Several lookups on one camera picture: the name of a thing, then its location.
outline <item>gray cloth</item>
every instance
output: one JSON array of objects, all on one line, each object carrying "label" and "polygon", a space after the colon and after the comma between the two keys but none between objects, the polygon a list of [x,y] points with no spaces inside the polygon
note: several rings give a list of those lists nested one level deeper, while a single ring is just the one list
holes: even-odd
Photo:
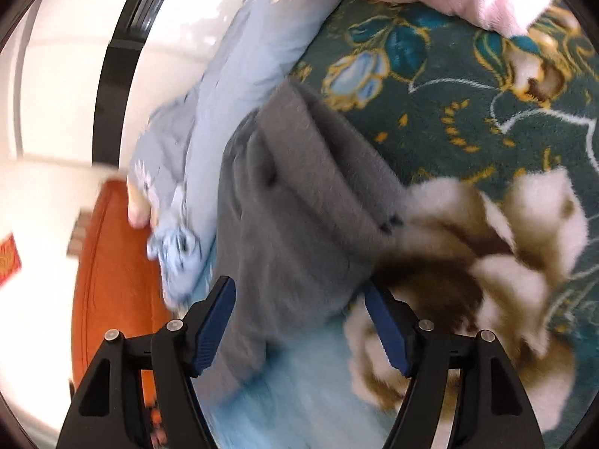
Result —
[{"label": "gray cloth", "polygon": [[194,382],[202,403],[257,373],[267,345],[343,310],[393,245],[404,194],[371,145],[294,81],[241,123],[223,156],[215,268],[235,280],[237,302]]}]

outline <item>blue floral fabric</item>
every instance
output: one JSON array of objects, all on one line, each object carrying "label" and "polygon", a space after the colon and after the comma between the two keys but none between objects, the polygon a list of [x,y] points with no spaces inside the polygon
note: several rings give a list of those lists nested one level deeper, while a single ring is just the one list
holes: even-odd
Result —
[{"label": "blue floral fabric", "polygon": [[422,4],[344,0],[292,72],[318,89],[406,185],[457,177],[497,204],[522,174],[567,169],[589,242],[550,307],[576,382],[559,447],[599,388],[599,58],[556,2],[507,39]]}]

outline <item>light blue cloth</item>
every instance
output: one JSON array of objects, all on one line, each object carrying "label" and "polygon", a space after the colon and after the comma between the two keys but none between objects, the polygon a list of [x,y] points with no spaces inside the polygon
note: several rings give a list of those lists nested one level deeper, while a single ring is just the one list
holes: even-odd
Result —
[{"label": "light blue cloth", "polygon": [[202,248],[183,220],[184,191],[175,189],[173,204],[161,212],[158,226],[148,240],[148,258],[160,262],[162,296],[169,309],[187,299],[202,271]]},{"label": "light blue cloth", "polygon": [[194,290],[191,292],[191,295],[186,299],[186,301],[183,302],[181,305],[181,315],[186,314],[193,303],[199,302],[200,300],[204,300],[206,297],[208,297],[210,289],[212,288],[212,285],[214,283],[213,280],[215,262],[216,241],[212,243],[212,247],[206,259],[206,263],[204,264],[202,273],[200,274],[200,277],[198,278],[198,281],[194,286]]},{"label": "light blue cloth", "polygon": [[[282,82],[340,0],[244,0],[204,75],[185,97],[159,108],[136,145],[130,177],[160,209],[148,245],[163,272],[170,308],[205,294],[208,252],[216,237],[216,207],[225,145],[252,110]],[[179,185],[183,221],[166,213]],[[185,240],[193,249],[182,252]],[[196,300],[200,296],[192,295]]]},{"label": "light blue cloth", "polygon": [[351,391],[342,316],[272,353],[234,399],[204,415],[221,449],[378,449],[395,420]]},{"label": "light blue cloth", "polygon": [[242,119],[284,80],[339,2],[244,0],[236,14],[204,74],[186,159],[186,219],[202,251],[216,235],[225,145]]}]

